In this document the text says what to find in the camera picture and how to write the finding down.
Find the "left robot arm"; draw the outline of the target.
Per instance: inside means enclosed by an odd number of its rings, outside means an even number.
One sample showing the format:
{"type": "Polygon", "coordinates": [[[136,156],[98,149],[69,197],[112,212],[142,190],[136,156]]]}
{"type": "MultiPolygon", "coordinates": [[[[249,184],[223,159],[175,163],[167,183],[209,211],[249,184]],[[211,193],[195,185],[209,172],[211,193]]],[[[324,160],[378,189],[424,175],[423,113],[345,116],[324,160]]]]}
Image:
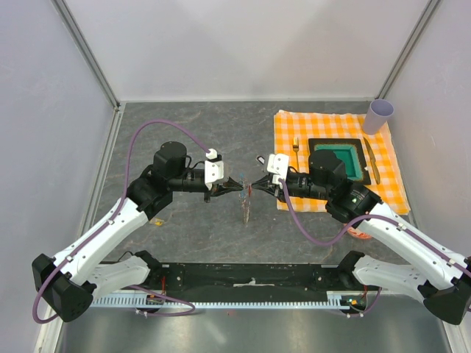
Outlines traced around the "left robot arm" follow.
{"type": "Polygon", "coordinates": [[[64,322],[79,318],[96,299],[133,285],[156,288],[161,264],[147,251],[114,264],[103,259],[128,235],[145,225],[173,201],[175,192],[201,193],[204,200],[231,192],[242,185],[224,175],[220,154],[211,149],[202,168],[190,165],[182,143],[169,141],[155,152],[152,164],[132,181],[111,210],[83,236],[49,257],[32,261],[37,296],[64,322]]]}

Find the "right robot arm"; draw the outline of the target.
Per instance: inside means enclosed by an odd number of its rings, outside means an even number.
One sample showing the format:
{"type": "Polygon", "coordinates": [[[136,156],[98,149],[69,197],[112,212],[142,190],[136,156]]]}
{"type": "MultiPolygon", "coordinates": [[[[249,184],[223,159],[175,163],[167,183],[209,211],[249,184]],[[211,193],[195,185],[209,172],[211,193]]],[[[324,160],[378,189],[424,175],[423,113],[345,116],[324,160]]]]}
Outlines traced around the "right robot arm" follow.
{"type": "Polygon", "coordinates": [[[266,176],[252,187],[294,209],[291,197],[325,201],[325,209],[346,229],[371,235],[406,260],[381,262],[350,252],[337,271],[340,286],[376,286],[421,302],[437,318],[459,325],[470,311],[470,259],[429,238],[359,182],[347,178],[344,163],[331,151],[311,153],[307,173],[296,172],[286,154],[258,156],[266,176]]]}

